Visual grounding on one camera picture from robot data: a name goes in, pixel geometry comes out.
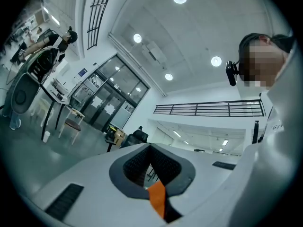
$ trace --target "orange strap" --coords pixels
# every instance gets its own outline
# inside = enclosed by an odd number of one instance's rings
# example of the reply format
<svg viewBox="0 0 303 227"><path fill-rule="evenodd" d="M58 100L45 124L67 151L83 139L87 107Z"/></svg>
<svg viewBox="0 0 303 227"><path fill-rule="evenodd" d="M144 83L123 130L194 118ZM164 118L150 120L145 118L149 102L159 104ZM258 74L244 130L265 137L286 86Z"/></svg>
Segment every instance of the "orange strap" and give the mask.
<svg viewBox="0 0 303 227"><path fill-rule="evenodd" d="M147 189L150 195L150 202L157 213L164 218L165 211L165 187L159 180Z"/></svg>

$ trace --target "wooden chair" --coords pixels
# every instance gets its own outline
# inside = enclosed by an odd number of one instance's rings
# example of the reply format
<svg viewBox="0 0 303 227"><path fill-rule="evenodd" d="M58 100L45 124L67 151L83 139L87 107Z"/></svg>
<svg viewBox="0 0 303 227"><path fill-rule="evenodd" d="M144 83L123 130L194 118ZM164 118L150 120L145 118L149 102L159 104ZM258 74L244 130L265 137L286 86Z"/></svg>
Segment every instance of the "wooden chair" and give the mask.
<svg viewBox="0 0 303 227"><path fill-rule="evenodd" d="M61 134L62 134L62 132L64 130L64 127L65 126L69 126L69 127L73 128L74 130L77 131L77 133L76 133L76 135L75 135L75 137L74 137L74 139L72 140L72 143L71 143L73 145L74 142L75 142L75 140L76 140L76 138L77 138L77 136L78 136L78 134L81 132L80 124L81 124L81 122L82 122L82 120L84 119L85 116L82 113L80 113L78 110L76 110L76 109L69 108L68 106L67 106L67 108L70 110L70 112L67 115L67 117L65 118L64 124L62 125L62 127L60 129L60 134L59 134L58 138L61 137ZM81 118L80 121L79 121L79 123L76 123L74 120L69 119L68 117L70 116L70 114L73 114L73 115Z"/></svg>

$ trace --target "black slot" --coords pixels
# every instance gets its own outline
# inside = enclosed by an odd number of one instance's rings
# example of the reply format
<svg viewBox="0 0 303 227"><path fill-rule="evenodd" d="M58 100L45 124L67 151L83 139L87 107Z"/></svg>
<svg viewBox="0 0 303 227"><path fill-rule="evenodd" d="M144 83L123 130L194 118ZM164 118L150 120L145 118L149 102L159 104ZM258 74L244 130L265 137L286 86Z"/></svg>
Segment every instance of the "black slot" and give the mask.
<svg viewBox="0 0 303 227"><path fill-rule="evenodd" d="M236 167L235 164L225 163L225 162L221 162L221 161L216 161L215 163L213 163L213 166L227 169L227 170L233 170Z"/></svg>
<svg viewBox="0 0 303 227"><path fill-rule="evenodd" d="M84 187L70 184L46 209L46 213L53 218L62 221L69 212Z"/></svg>

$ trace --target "black hair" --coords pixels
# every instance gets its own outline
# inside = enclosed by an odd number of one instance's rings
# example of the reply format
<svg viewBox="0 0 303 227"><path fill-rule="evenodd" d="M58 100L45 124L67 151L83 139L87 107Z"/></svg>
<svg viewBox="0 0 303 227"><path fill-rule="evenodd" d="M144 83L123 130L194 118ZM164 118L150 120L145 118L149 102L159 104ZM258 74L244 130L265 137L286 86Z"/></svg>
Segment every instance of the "black hair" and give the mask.
<svg viewBox="0 0 303 227"><path fill-rule="evenodd" d="M67 44L71 44L77 41L78 35L75 31L72 30L72 27L70 26L67 32L70 34L70 38L67 41Z"/></svg>
<svg viewBox="0 0 303 227"><path fill-rule="evenodd" d="M245 56L245 54L248 52L247 49L250 45L250 42L260 40L259 37L262 35L269 38L278 48L287 53L290 53L290 50L294 44L294 36L288 37L286 35L274 35L273 37L270 37L265 34L257 33L251 33L245 36L239 44L239 76L243 81L249 81L250 78L250 70L248 68L249 62Z"/></svg>

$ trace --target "chair seat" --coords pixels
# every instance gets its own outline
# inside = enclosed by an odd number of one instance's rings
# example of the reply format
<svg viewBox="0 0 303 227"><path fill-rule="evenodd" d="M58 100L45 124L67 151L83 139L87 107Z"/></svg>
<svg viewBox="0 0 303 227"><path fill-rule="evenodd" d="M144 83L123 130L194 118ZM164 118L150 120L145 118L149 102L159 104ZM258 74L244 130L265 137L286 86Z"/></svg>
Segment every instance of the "chair seat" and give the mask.
<svg viewBox="0 0 303 227"><path fill-rule="evenodd" d="M78 125L75 121L73 121L73 120L71 120L71 119L66 119L66 120L65 120L65 123L66 123L68 126L74 128L75 130L81 131L80 125Z"/></svg>

